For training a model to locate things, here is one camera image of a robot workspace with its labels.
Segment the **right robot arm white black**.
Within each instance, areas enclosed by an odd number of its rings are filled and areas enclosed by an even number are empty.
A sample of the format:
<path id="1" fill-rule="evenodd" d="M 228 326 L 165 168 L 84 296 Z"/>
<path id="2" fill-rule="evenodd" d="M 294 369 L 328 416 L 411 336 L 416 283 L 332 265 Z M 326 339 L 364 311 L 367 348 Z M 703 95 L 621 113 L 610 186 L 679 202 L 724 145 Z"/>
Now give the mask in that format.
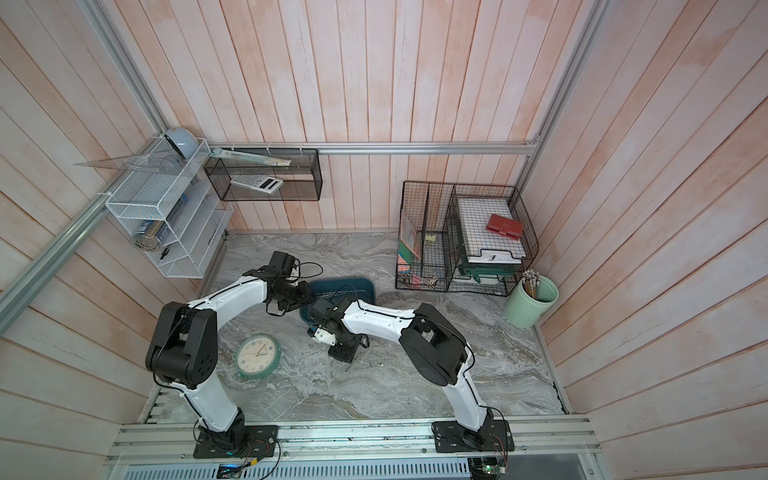
<path id="1" fill-rule="evenodd" d="M 396 310 L 348 295 L 338 303 L 317 299 L 309 317 L 315 340 L 327 344 L 329 356 L 344 363 L 372 337 L 399 344 L 419 374 L 443 389 L 458 425 L 476 435 L 490 432 L 493 414 L 481 404 L 469 374 L 475 356 L 466 338 L 433 305 Z"/>

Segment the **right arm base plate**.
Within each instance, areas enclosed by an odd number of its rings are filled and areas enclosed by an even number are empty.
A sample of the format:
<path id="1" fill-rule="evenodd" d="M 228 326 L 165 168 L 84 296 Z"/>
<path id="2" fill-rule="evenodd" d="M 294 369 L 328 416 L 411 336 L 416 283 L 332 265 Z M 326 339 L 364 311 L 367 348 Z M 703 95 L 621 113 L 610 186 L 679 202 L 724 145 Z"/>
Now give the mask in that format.
<path id="1" fill-rule="evenodd" d="M 435 449 L 438 453 L 507 452 L 515 450 L 509 424 L 494 419 L 473 431 L 457 421 L 436 421 L 431 425 Z"/>

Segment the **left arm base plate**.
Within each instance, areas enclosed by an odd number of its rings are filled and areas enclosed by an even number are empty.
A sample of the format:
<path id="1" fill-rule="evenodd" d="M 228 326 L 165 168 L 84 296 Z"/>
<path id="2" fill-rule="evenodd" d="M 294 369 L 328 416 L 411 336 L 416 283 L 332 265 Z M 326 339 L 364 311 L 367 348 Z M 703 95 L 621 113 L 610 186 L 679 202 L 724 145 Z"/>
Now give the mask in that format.
<path id="1" fill-rule="evenodd" d="M 198 426 L 195 459 L 273 457 L 277 443 L 277 425 L 234 425 L 227 432 L 211 432 Z"/>

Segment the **teal plastic storage box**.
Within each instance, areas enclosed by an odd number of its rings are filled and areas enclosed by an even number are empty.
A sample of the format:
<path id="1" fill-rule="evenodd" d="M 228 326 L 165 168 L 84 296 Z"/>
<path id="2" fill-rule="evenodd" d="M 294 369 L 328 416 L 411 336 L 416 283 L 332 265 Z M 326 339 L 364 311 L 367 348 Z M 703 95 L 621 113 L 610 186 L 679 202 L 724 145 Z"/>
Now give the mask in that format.
<path id="1" fill-rule="evenodd" d="M 311 302 L 300 308 L 301 319 L 307 324 L 308 332 L 314 334 L 321 320 L 331 306 L 339 305 L 346 297 L 373 304 L 376 291 L 373 282 L 363 277 L 331 278 L 308 283 Z"/>

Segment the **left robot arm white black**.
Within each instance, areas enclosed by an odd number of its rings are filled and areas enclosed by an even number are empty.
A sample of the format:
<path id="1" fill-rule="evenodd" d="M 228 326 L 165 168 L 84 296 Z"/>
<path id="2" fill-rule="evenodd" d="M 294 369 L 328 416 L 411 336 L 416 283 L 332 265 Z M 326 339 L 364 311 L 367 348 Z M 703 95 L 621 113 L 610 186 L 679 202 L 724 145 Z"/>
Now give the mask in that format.
<path id="1" fill-rule="evenodd" d="M 245 448 L 248 434 L 244 414 L 228 397 L 215 373 L 219 330 L 229 321 L 259 305 L 276 302 L 277 316 L 312 300 L 294 256 L 272 253 L 267 265 L 245 272 L 239 279 L 204 298 L 170 302 L 159 314 L 146 354 L 145 366 L 155 382 L 178 391 L 199 419 L 199 438 L 225 452 Z"/>

